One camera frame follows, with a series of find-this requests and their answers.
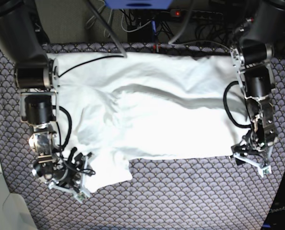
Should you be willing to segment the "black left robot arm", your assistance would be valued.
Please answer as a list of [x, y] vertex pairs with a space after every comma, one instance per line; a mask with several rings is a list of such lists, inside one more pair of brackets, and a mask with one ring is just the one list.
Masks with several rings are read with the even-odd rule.
[[[232, 146], [237, 165], [248, 163], [263, 177], [271, 174], [270, 158], [277, 142], [271, 94], [275, 79], [271, 69], [274, 43], [285, 25], [285, 0], [262, 0], [250, 17], [243, 16], [232, 36], [230, 54], [237, 80], [228, 84], [223, 104], [230, 121], [247, 129], [241, 141]], [[238, 85], [250, 124], [241, 125], [232, 116], [227, 102], [231, 87]]]

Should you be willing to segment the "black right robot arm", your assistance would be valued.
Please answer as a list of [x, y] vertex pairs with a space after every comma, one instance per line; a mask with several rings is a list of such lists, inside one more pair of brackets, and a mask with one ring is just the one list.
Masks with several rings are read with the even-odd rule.
[[32, 128], [29, 145], [36, 153], [33, 176], [49, 189], [71, 194], [78, 202], [91, 196], [85, 187], [94, 175], [90, 154], [72, 148], [63, 156], [70, 136], [61, 137], [58, 103], [59, 73], [55, 59], [44, 52], [36, 11], [23, 0], [0, 0], [0, 50], [14, 63], [14, 81], [20, 95], [20, 120]]

